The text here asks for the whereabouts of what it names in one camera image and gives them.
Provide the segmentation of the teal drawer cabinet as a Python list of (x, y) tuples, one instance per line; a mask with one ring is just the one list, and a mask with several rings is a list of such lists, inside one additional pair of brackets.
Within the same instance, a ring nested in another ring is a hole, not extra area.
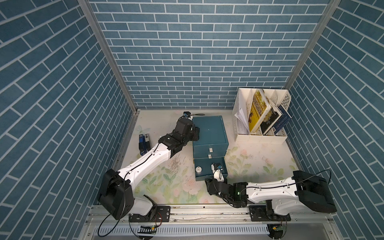
[[(222, 116), (202, 116), (194, 118), (194, 124), (200, 128), (199, 140), (193, 142), (193, 158), (195, 165), (195, 179), (197, 182), (213, 178), (211, 165), (219, 163), (223, 166), (222, 174), (226, 179), (228, 170), (225, 155), (229, 141)], [(196, 173), (200, 166), (202, 172)]]

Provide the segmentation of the white plug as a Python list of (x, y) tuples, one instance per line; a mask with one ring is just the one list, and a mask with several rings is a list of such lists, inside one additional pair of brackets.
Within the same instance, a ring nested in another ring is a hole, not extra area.
[(200, 174), (202, 172), (202, 168), (200, 166), (196, 167), (196, 173)]

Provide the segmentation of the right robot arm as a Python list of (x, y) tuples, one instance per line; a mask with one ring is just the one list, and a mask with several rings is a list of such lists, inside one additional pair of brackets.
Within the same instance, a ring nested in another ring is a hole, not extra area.
[(207, 191), (234, 208), (265, 202), (270, 213), (285, 216), (291, 212), (312, 210), (336, 213), (337, 207), (326, 180), (319, 173), (294, 171), (293, 176), (267, 183), (241, 182), (228, 184), (223, 177), (206, 179)]

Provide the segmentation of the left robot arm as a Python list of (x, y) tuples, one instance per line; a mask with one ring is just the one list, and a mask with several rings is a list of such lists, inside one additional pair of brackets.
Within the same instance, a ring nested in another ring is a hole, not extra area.
[(148, 196), (135, 198), (135, 188), (157, 166), (180, 152), (188, 142), (198, 141), (199, 133), (200, 129), (193, 122), (193, 115), (184, 112), (175, 129), (162, 136), (141, 158), (118, 171), (110, 169), (103, 175), (99, 203), (115, 220), (120, 220), (127, 214), (141, 215), (152, 220), (157, 204)]

